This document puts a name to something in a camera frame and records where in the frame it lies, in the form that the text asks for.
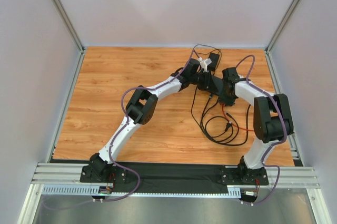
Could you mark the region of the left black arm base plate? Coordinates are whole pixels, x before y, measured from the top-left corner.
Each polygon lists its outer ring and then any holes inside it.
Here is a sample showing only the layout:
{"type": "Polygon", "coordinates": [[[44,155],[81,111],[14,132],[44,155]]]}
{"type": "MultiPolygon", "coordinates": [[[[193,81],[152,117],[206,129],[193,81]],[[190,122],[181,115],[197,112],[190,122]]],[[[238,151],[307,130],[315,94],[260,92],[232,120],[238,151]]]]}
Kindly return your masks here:
{"type": "Polygon", "coordinates": [[[82,183],[125,183],[127,171],[115,165],[108,164],[102,169],[94,169],[90,165],[82,168],[80,182],[82,183]]]}

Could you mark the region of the black network switch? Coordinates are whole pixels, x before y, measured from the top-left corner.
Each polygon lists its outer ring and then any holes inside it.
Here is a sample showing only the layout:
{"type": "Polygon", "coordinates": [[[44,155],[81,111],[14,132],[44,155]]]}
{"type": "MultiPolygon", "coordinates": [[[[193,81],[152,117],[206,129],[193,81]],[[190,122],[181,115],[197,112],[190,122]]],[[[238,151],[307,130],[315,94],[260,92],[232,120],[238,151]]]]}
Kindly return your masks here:
{"type": "Polygon", "coordinates": [[[209,90],[221,100],[226,96],[224,81],[215,75],[211,75],[209,90]]]}

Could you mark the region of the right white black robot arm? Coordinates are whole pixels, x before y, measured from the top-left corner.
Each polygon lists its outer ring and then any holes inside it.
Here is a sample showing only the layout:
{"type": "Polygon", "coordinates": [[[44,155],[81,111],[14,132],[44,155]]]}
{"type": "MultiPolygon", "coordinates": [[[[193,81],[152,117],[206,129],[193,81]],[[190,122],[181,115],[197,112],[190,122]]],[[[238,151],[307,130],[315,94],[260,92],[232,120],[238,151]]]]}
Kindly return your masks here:
{"type": "Polygon", "coordinates": [[[224,69],[222,74],[220,102],[224,106],[233,106],[236,99],[242,98],[254,108],[255,139],[241,157],[238,168],[242,174],[265,168],[265,161],[274,148],[294,132],[288,97],[261,89],[247,77],[239,76],[234,67],[224,69]]]}

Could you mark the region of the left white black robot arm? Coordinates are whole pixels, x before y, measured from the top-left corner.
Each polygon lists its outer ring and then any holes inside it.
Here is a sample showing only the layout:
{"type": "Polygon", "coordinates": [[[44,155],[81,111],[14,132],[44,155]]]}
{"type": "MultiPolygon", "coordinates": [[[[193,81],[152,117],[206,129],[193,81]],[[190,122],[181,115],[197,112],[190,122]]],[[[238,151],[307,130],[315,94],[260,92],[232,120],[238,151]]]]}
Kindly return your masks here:
{"type": "Polygon", "coordinates": [[[127,90],[121,99],[124,113],[123,120],[108,143],[98,153],[90,157],[88,167],[91,173],[103,180],[112,173],[116,165],[115,159],[125,143],[140,126],[147,124],[152,118],[158,101],[177,93],[190,84],[206,86],[205,77],[215,71],[217,59],[189,59],[185,66],[172,73],[166,80],[156,85],[142,85],[127,90]]]}

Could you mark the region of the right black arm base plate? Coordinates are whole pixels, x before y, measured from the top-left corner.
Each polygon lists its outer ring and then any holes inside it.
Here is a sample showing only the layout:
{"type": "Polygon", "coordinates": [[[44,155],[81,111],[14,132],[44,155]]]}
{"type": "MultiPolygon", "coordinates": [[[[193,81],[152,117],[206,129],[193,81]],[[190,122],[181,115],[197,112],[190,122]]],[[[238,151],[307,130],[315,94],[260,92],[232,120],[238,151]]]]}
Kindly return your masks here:
{"type": "Polygon", "coordinates": [[[220,183],[224,185],[269,185],[265,168],[248,169],[222,166],[219,168],[220,183]]]}

